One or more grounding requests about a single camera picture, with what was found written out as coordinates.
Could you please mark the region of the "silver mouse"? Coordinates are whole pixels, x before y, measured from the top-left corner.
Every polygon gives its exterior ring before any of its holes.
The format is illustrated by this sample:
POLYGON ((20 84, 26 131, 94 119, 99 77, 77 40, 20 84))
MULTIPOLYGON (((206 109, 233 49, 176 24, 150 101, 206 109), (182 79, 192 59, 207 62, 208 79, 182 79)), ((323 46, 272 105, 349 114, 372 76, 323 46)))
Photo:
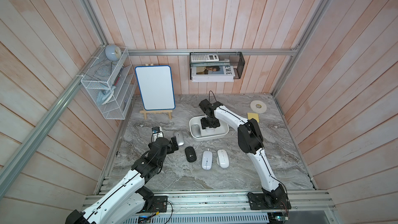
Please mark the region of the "silver mouse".
POLYGON ((176 138, 176 142, 177 142, 178 146, 184 145, 183 133, 181 131, 176 131, 174 133, 174 136, 176 138))
POLYGON ((191 126, 191 133, 195 138, 200 138, 201 135, 201 127, 198 124, 193 124, 191 126))

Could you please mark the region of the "black computer mouse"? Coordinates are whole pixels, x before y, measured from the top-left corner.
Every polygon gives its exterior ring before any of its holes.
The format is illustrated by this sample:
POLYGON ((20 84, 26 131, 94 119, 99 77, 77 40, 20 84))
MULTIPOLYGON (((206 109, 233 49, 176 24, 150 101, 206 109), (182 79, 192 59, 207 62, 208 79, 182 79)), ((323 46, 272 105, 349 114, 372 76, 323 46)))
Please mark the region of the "black computer mouse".
POLYGON ((196 155, 195 149, 192 146, 186 147, 184 152, 185 152, 186 160, 189 163, 193 163, 197 160, 197 155, 196 155))

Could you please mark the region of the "white glossy mouse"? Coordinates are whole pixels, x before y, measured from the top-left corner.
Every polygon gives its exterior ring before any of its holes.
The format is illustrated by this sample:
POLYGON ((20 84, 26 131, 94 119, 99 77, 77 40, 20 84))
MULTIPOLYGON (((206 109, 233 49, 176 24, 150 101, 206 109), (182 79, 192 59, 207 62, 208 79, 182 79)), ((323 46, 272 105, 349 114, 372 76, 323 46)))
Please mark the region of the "white glossy mouse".
POLYGON ((228 168, 230 165, 228 154, 224 149, 219 149, 217 151, 216 161, 217 161, 217 164, 223 169, 228 168))

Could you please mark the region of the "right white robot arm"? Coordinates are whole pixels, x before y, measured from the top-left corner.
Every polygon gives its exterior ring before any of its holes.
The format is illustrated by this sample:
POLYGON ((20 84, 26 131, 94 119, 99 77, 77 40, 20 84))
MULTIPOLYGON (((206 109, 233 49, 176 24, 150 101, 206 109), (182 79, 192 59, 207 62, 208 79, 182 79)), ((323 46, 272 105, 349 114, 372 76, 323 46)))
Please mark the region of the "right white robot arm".
POLYGON ((223 121, 232 127, 238 135, 238 145, 242 152, 246 153, 254 164, 259 175, 262 193, 247 194, 249 200, 255 204, 251 209, 277 209, 283 207, 291 209, 290 201, 284 184, 279 181, 265 154, 263 135, 255 119, 247 119, 229 110, 222 103, 216 101, 210 103, 204 99, 199 103, 200 109, 205 114, 201 119, 203 129, 218 128, 223 121))

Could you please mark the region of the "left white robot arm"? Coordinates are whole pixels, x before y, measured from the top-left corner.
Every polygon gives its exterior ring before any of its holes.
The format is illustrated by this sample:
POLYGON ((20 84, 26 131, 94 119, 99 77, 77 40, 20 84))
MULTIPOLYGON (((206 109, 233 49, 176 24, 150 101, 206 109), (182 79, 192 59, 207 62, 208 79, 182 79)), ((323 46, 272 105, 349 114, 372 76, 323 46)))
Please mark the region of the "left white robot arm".
POLYGON ((145 187, 151 178, 163 169, 168 154, 179 149, 177 140, 160 137, 148 144, 146 151, 134 162, 123 179, 106 195, 82 212, 74 210, 67 224, 121 224, 130 214, 150 212, 154 194, 145 187))

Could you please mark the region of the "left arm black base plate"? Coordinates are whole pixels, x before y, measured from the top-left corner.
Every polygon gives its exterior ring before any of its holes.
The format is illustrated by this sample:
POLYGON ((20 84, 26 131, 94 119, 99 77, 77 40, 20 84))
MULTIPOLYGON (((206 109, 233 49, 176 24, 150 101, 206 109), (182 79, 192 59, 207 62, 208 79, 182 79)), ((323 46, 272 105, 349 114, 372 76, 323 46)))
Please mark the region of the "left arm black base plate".
POLYGON ((145 204, 140 213, 165 213, 167 212, 168 196, 154 196, 145 200, 145 204))

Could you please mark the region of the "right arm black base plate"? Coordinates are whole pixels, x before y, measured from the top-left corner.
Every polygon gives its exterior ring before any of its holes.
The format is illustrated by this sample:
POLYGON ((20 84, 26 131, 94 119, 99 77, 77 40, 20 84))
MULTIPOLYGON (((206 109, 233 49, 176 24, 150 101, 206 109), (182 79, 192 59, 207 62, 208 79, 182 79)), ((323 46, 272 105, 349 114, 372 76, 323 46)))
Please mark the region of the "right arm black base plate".
POLYGON ((247 198, 251 210, 282 209, 289 211, 291 209, 291 203, 286 194, 273 198, 264 193, 249 192, 247 198))

